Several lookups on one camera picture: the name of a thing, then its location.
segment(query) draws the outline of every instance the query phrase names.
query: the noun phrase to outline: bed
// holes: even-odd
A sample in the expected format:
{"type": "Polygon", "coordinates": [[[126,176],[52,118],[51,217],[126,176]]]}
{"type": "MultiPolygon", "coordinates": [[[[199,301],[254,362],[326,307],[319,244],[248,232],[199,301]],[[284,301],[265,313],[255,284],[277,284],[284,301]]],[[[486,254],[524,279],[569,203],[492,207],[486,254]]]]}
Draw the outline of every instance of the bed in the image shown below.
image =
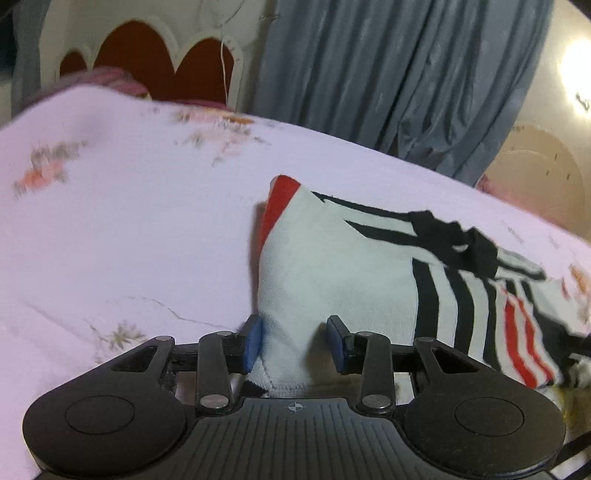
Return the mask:
{"type": "MultiPolygon", "coordinates": [[[[433,172],[323,134],[231,112],[77,87],[0,131],[0,468],[35,475],[22,415],[43,392],[146,338],[194,342],[255,310],[269,182],[397,211],[430,209],[575,283],[588,245],[433,172]],[[45,175],[31,172],[35,163],[45,175]]],[[[586,326],[572,325],[586,331],[586,326]]]]}

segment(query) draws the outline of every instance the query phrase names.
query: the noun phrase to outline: curtain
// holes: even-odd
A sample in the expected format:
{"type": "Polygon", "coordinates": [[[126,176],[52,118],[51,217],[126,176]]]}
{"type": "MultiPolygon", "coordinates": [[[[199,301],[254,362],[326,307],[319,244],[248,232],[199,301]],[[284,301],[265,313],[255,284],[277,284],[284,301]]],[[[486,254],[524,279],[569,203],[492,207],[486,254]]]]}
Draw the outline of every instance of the curtain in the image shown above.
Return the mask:
{"type": "Polygon", "coordinates": [[[553,0],[277,0],[253,114],[475,184],[511,129],[553,0]]]}
{"type": "Polygon", "coordinates": [[[5,76],[12,75],[16,54],[12,15],[6,15],[4,19],[0,20],[0,80],[4,80],[5,76]]]}
{"type": "Polygon", "coordinates": [[[51,0],[22,0],[13,11],[17,60],[12,74],[12,116],[41,86],[39,40],[51,0]]]}

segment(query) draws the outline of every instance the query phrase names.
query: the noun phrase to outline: metal rivet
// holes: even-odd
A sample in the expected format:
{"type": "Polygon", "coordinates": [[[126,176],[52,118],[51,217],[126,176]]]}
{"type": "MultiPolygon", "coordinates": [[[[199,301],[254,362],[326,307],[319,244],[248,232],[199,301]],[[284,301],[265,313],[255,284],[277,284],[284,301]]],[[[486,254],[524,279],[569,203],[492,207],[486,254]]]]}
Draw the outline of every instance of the metal rivet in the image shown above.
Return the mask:
{"type": "Polygon", "coordinates": [[[381,410],[382,408],[389,407],[392,401],[386,395],[366,395],[361,400],[361,403],[367,408],[381,410]]]}
{"type": "Polygon", "coordinates": [[[224,395],[205,395],[199,403],[202,407],[211,408],[212,410],[217,410],[218,408],[224,408],[228,403],[229,400],[224,395]]]}

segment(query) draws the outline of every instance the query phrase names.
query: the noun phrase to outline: circular pad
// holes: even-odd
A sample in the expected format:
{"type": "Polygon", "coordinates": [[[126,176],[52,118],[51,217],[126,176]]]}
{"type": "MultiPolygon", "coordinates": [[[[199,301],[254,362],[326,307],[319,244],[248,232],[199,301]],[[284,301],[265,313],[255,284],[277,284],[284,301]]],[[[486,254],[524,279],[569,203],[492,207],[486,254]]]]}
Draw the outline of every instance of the circular pad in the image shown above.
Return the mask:
{"type": "Polygon", "coordinates": [[[456,420],[477,435],[504,437],[523,425],[523,413],[501,398],[471,398],[456,407],[456,420]]]}
{"type": "Polygon", "coordinates": [[[127,400],[99,395],[74,402],[66,412],[66,421],[77,432],[101,435],[126,427],[134,415],[135,407],[127,400]]]}
{"type": "Polygon", "coordinates": [[[27,410],[22,433],[39,463],[68,477],[120,478],[176,446],[186,417],[172,393],[143,374],[91,374],[27,410]]]}

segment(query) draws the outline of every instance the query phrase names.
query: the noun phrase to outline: floral pattern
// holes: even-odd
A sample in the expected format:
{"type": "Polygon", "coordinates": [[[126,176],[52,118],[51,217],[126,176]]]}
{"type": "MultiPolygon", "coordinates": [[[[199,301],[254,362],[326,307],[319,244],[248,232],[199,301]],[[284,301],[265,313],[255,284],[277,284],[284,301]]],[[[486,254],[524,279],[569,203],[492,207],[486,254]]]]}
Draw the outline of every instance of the floral pattern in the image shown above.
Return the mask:
{"type": "Polygon", "coordinates": [[[250,125],[254,120],[224,110],[202,107],[183,108],[174,113],[173,121],[176,124],[197,125],[195,131],[182,143],[183,145],[191,144],[196,148],[207,144],[215,145],[217,153],[214,163],[226,156],[238,155],[240,153],[238,147],[248,141],[268,144],[261,137],[252,135],[250,125]]]}
{"type": "Polygon", "coordinates": [[[78,158],[80,147],[86,145],[86,141],[60,142],[53,148],[46,145],[34,149],[31,152],[33,167],[13,184],[15,196],[19,198],[26,192],[40,190],[56,181],[65,183],[67,181],[65,162],[78,158]]]}
{"type": "Polygon", "coordinates": [[[117,328],[106,335],[100,333],[97,328],[90,325],[95,339],[95,362],[101,364],[117,356],[132,346],[139,345],[147,340],[146,336],[135,326],[123,321],[117,328]]]}
{"type": "Polygon", "coordinates": [[[570,275],[576,285],[576,289],[570,291],[566,287],[564,277],[562,278],[563,295],[566,299],[574,299],[578,305],[577,315],[583,324],[591,327],[591,277],[580,265],[569,266],[570,275]]]}

